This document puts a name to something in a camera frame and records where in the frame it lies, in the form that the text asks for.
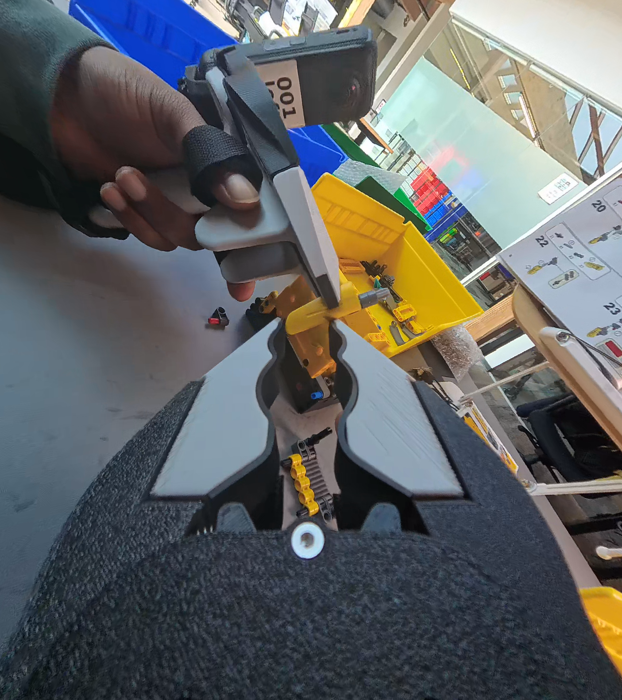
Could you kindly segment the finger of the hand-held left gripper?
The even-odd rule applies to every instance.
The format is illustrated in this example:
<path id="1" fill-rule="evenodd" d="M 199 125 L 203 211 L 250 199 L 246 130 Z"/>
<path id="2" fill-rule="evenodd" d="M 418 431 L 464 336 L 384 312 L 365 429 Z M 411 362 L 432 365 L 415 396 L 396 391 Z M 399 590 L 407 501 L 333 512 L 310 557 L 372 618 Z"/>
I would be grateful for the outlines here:
<path id="1" fill-rule="evenodd" d="M 339 260 L 304 171 L 291 167 L 272 182 L 289 217 L 309 282 L 329 309 L 337 308 L 341 297 Z"/>

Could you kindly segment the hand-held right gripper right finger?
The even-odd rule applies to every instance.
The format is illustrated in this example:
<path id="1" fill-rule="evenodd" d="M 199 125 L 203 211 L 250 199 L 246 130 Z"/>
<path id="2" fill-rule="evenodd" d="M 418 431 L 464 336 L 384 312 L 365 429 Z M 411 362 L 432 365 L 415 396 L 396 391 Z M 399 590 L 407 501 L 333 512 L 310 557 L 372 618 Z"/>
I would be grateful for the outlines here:
<path id="1" fill-rule="evenodd" d="M 418 499 L 462 499 L 464 490 L 414 380 L 346 323 L 330 325 L 341 448 L 367 473 Z"/>

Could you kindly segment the yellow lego beam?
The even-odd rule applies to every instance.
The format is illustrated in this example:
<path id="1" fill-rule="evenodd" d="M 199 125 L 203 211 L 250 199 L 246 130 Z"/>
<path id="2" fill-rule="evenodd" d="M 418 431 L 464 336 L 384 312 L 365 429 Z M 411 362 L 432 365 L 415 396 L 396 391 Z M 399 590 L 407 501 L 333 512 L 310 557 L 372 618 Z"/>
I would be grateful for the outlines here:
<path id="1" fill-rule="evenodd" d="M 326 305 L 323 299 L 316 298 L 292 310 L 285 321 L 286 334 L 288 336 L 299 335 L 362 310 L 360 293 L 351 282 L 342 284 L 340 292 L 340 304 L 332 309 Z"/>

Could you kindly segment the lego instruction booklet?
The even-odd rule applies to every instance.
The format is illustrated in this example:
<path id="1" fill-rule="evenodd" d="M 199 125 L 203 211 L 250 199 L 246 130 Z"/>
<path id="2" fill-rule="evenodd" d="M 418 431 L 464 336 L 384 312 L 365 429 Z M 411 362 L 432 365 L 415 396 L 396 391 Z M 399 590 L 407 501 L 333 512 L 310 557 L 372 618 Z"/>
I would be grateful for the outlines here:
<path id="1" fill-rule="evenodd" d="M 622 177 L 542 223 L 500 259 L 622 388 Z"/>

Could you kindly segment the person's left forearm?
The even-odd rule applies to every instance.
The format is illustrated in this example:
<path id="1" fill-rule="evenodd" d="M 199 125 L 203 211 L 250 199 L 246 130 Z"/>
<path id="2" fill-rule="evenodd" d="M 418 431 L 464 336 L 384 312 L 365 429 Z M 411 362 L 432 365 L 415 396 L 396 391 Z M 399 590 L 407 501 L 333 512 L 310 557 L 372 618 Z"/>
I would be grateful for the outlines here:
<path id="1" fill-rule="evenodd" d="M 0 195 L 63 214 L 96 203 L 98 186 L 68 175 L 50 127 L 62 71 L 96 47 L 111 45 L 48 1 L 0 1 Z"/>

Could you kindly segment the black lego parts cluster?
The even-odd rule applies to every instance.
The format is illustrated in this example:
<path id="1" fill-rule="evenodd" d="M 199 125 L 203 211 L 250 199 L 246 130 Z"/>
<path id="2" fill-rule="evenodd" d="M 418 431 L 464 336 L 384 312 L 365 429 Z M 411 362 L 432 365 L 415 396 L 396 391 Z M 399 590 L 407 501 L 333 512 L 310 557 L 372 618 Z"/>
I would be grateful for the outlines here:
<path id="1" fill-rule="evenodd" d="M 389 293 L 397 304 L 403 302 L 403 298 L 394 289 L 395 278 L 385 273 L 386 265 L 380 264 L 378 260 L 373 260 L 371 262 L 360 260 L 360 264 L 363 266 L 367 275 L 373 280 L 374 286 L 378 285 L 389 290 Z"/>

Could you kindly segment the lego sticker sheet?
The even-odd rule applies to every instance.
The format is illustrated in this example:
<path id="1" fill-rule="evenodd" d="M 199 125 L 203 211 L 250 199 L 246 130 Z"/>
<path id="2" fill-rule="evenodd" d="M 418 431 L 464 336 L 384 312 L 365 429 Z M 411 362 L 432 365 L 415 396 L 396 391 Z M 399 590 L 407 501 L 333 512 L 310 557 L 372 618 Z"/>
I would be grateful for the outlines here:
<path id="1" fill-rule="evenodd" d="M 506 449 L 499 436 L 487 422 L 486 418 L 483 417 L 478 407 L 474 405 L 473 402 L 470 402 L 460 408 L 458 411 L 458 416 L 490 447 L 495 454 L 498 455 L 499 459 L 508 467 L 511 473 L 516 475 L 518 471 L 516 461 Z"/>

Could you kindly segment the person's left hand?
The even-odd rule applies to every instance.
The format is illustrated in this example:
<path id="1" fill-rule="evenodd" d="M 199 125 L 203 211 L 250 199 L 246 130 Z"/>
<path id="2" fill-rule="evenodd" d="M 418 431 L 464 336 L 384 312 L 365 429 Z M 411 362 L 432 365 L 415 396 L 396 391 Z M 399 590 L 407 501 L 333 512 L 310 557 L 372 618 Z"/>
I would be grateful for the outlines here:
<path id="1" fill-rule="evenodd" d="M 204 123 L 185 96 L 103 46 L 63 69 L 50 117 L 62 165 L 100 185 L 106 221 L 162 251 L 201 250 L 199 216 L 176 206 L 147 173 L 180 167 L 185 135 Z"/>

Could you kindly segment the green plastic bin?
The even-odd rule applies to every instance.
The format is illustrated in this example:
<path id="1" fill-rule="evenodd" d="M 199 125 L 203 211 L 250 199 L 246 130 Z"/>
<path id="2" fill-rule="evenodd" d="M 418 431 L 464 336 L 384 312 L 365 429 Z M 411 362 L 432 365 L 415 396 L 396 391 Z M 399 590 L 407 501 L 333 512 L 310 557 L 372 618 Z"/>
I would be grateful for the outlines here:
<path id="1" fill-rule="evenodd" d="M 425 217 L 413 206 L 401 188 L 396 190 L 396 192 L 389 192 L 378 180 L 371 176 L 362 179 L 354 185 L 354 188 L 362 192 L 362 194 L 371 197 L 379 204 L 391 209 L 394 213 L 403 216 L 404 222 L 412 223 L 423 237 L 427 238 L 429 236 L 431 226 L 426 222 Z"/>
<path id="2" fill-rule="evenodd" d="M 321 127 L 350 160 L 361 162 L 371 167 L 379 166 L 342 128 L 335 124 L 322 125 Z"/>

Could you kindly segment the large bubble wrap sheet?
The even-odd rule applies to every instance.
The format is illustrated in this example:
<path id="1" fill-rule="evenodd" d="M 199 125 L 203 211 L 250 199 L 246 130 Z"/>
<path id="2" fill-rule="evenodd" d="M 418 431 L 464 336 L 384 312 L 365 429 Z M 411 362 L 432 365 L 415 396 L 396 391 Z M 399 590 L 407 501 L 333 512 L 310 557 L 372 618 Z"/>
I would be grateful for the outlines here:
<path id="1" fill-rule="evenodd" d="M 386 171 L 375 165 L 352 159 L 342 162 L 332 174 L 353 187 L 358 186 L 365 179 L 371 178 L 392 195 L 401 189 L 406 180 L 406 176 L 402 174 Z"/>

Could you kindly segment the yellow plastic bin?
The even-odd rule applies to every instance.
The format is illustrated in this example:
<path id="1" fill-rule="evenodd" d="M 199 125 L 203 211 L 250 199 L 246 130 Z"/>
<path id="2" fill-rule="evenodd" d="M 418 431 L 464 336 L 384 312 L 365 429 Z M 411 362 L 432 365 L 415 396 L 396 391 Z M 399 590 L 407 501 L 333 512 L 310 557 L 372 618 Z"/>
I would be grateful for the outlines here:
<path id="1" fill-rule="evenodd" d="M 386 265 L 385 273 L 395 278 L 394 289 L 417 312 L 415 319 L 398 323 L 386 306 L 369 307 L 389 336 L 391 348 L 384 355 L 394 357 L 481 315 L 483 310 L 471 293 L 403 216 L 332 174 L 321 176 L 312 193 L 338 258 L 378 260 Z M 344 278 L 359 293 L 373 285 L 367 273 Z M 393 320 L 406 340 L 403 346 L 397 346 L 391 337 Z"/>

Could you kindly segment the small bubble wrap piece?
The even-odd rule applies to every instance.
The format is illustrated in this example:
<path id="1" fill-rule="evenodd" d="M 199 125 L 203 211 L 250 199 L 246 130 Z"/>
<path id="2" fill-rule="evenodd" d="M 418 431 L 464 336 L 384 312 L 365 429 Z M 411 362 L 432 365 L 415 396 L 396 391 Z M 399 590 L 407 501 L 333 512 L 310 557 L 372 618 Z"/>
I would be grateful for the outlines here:
<path id="1" fill-rule="evenodd" d="M 447 328 L 431 337 L 430 341 L 457 382 L 464 379 L 471 367 L 484 360 L 477 342 L 464 324 Z"/>

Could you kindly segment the stack of coloured crates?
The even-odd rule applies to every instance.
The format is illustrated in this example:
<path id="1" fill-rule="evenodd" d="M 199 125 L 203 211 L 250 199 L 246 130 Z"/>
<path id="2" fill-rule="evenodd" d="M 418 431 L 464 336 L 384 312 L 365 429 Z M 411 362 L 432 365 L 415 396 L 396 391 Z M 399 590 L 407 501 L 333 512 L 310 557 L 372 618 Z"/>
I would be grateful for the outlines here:
<path id="1" fill-rule="evenodd" d="M 485 226 L 430 168 L 409 176 L 401 188 L 426 222 L 426 240 L 458 273 L 476 270 L 501 250 Z"/>

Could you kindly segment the blue plastic bin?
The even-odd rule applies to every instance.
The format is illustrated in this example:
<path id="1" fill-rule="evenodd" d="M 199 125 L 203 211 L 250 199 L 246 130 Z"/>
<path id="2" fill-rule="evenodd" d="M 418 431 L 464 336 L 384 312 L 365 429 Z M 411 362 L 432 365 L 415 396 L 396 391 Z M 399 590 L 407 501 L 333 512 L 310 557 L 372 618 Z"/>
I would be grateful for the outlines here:
<path id="1" fill-rule="evenodd" d="M 182 1 L 70 1 L 69 14 L 174 88 L 207 50 L 235 43 Z M 320 125 L 289 136 L 310 186 L 349 159 Z"/>

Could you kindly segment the white paper notice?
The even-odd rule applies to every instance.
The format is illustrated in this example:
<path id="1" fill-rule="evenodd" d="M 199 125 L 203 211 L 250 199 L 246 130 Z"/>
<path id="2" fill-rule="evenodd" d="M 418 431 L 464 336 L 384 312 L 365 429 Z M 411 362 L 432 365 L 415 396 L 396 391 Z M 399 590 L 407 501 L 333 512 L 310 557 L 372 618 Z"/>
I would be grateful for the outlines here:
<path id="1" fill-rule="evenodd" d="M 554 178 L 537 192 L 537 196 L 547 205 L 553 205 L 571 190 L 576 189 L 580 181 L 570 173 L 564 172 Z"/>

